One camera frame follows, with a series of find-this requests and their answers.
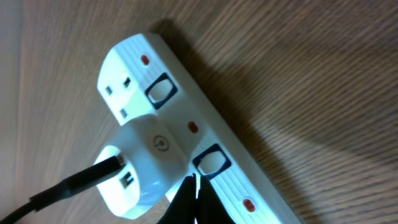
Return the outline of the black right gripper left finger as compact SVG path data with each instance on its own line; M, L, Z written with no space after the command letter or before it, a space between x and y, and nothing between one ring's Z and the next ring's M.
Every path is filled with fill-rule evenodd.
M158 224L194 224L197 178L186 176Z

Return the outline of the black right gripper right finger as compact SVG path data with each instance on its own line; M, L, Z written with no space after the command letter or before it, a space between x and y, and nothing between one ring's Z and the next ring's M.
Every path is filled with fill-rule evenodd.
M235 224L206 177L200 177L196 206L198 224Z

